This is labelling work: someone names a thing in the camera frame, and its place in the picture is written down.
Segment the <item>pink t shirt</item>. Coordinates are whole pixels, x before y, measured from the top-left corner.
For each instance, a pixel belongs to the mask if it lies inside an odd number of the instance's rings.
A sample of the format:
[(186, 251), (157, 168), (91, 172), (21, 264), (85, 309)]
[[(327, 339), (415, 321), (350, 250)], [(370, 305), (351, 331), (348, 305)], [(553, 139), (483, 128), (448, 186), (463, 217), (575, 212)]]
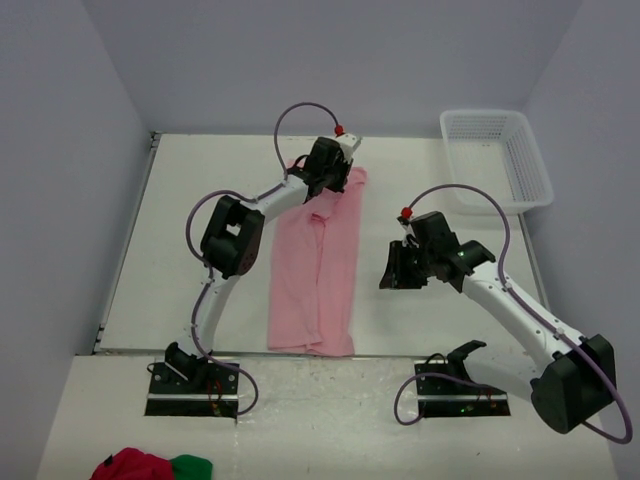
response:
[(276, 222), (267, 347), (332, 357), (355, 353), (350, 334), (364, 189), (354, 167), (342, 193), (323, 191)]

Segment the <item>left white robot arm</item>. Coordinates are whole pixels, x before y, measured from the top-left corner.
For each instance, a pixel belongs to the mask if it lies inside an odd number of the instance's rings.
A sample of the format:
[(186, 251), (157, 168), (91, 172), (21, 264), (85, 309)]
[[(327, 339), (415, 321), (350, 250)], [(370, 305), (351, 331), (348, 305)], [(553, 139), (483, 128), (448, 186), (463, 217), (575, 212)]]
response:
[(342, 193), (361, 138), (342, 133), (319, 137), (311, 151), (285, 170), (274, 187), (248, 198), (232, 190), (214, 191), (189, 213), (185, 237), (190, 253), (206, 269), (203, 289), (193, 307), (186, 337), (165, 350), (172, 380), (195, 393), (208, 379), (205, 366), (214, 362), (211, 344), (229, 296), (254, 266), (264, 227), (325, 190)]

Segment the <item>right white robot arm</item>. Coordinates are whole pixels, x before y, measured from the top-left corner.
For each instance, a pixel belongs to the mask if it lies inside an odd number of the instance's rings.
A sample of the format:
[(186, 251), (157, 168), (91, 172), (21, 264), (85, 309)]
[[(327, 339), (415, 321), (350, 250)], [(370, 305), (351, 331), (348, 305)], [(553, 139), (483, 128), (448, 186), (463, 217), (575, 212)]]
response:
[(418, 217), (404, 209), (404, 230), (389, 245), (379, 286), (416, 290), (435, 278), (491, 314), (531, 357), (538, 371), (523, 374), (534, 410), (552, 430), (567, 434), (610, 405), (616, 388), (615, 354), (601, 335), (586, 337), (535, 301), (499, 269), (481, 243), (460, 243), (445, 216)]

